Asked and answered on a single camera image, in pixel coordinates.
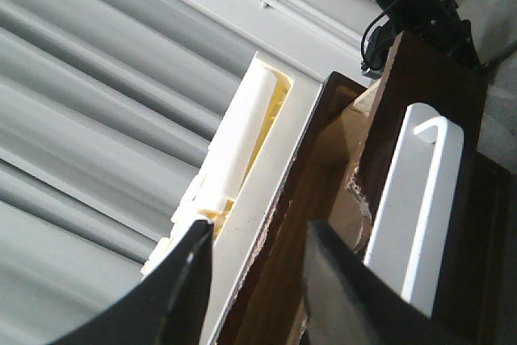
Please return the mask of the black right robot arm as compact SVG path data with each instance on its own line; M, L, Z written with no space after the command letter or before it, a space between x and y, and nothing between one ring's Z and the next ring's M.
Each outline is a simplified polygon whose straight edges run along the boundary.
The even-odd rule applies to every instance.
M371 223L347 247L310 223L304 265L312 344L463 344L460 261L487 86L453 0L375 0L390 36L363 40L380 70L347 187Z

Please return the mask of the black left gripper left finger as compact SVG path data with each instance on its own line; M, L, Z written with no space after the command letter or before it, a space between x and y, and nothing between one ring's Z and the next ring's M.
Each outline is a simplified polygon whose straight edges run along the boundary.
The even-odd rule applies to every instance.
M197 344L212 280L212 224L195 221L138 286L57 344Z

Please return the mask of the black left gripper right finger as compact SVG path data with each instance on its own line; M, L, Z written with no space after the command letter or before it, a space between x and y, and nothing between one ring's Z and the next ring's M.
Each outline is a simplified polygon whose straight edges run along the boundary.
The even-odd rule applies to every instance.
M304 286L313 344L479 344L481 298L466 284L464 270L438 275L429 318L420 285L403 301L326 221L309 223Z

